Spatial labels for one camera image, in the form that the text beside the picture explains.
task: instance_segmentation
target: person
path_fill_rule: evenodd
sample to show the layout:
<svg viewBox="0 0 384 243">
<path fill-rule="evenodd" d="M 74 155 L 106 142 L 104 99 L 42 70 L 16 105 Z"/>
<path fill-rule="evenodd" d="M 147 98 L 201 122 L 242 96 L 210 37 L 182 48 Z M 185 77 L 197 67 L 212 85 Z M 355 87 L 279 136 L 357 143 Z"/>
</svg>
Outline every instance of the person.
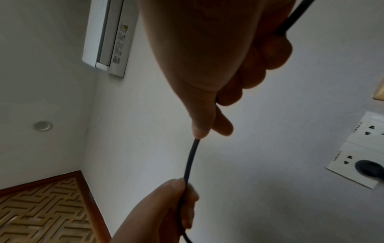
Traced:
<svg viewBox="0 0 384 243">
<path fill-rule="evenodd" d="M 210 130 L 228 136 L 233 125 L 218 105 L 241 99 L 266 71 L 292 53 L 285 36 L 274 35 L 294 0 L 138 0 L 155 58 L 192 119 L 196 139 Z M 128 215 L 112 243 L 175 243 L 181 232 L 176 205 L 186 196 L 182 226 L 192 227 L 198 195 L 183 179 L 170 180 Z"/>
</svg>

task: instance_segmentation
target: power cord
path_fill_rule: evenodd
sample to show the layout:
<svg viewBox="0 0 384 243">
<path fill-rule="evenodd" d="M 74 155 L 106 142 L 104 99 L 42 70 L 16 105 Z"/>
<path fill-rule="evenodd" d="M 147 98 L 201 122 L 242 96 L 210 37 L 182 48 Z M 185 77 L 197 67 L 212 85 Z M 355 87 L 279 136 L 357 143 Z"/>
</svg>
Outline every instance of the power cord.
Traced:
<svg viewBox="0 0 384 243">
<path fill-rule="evenodd" d="M 303 0 L 299 6 L 292 12 L 292 14 L 282 23 L 282 25 L 277 29 L 275 32 L 276 35 L 283 36 L 288 31 L 289 28 L 292 27 L 292 25 L 303 15 L 303 13 L 309 8 L 309 6 L 314 2 L 314 0 Z M 196 154 L 197 147 L 199 145 L 200 140 L 195 139 L 192 144 L 191 151 L 189 152 L 187 165 L 185 167 L 184 172 L 184 181 L 185 184 L 188 185 L 189 175 L 191 173 L 192 163 L 193 159 Z M 181 207 L 184 203 L 184 195 L 180 198 L 178 206 L 177 206 L 177 220 L 178 220 L 178 226 L 180 228 L 180 232 L 182 232 L 183 238 L 187 243 L 192 243 L 192 241 L 188 238 L 187 234 L 185 233 L 185 229 L 181 222 Z"/>
</svg>

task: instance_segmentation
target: geometric pattern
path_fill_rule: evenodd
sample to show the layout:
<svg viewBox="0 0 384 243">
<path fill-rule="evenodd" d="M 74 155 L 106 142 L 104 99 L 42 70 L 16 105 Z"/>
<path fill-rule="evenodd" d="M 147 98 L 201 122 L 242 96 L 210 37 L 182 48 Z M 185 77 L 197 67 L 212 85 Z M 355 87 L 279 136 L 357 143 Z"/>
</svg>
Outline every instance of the geometric pattern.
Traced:
<svg viewBox="0 0 384 243">
<path fill-rule="evenodd" d="M 0 197 L 0 243 L 96 243 L 76 179 Z"/>
</svg>

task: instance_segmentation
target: white air conditioner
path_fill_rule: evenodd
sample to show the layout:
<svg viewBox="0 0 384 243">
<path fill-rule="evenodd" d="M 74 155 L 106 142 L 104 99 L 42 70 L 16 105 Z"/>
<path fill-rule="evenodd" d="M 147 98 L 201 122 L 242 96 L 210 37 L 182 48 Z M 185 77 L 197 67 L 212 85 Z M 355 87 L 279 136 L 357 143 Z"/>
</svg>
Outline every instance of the white air conditioner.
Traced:
<svg viewBox="0 0 384 243">
<path fill-rule="evenodd" d="M 135 0 L 92 0 L 83 62 L 124 77 L 138 15 Z"/>
</svg>

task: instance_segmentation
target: person's left hand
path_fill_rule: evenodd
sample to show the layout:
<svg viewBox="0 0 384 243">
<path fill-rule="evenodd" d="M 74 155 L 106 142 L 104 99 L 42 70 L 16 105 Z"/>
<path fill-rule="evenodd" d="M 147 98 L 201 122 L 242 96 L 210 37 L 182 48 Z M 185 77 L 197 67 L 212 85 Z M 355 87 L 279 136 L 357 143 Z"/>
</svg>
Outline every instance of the person's left hand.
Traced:
<svg viewBox="0 0 384 243">
<path fill-rule="evenodd" d="M 170 180 L 146 196 L 113 236 L 111 243 L 177 243 L 181 232 L 177 224 L 177 204 L 185 190 L 183 179 Z M 199 199 L 188 184 L 181 208 L 185 229 L 192 228 L 195 202 Z"/>
</svg>

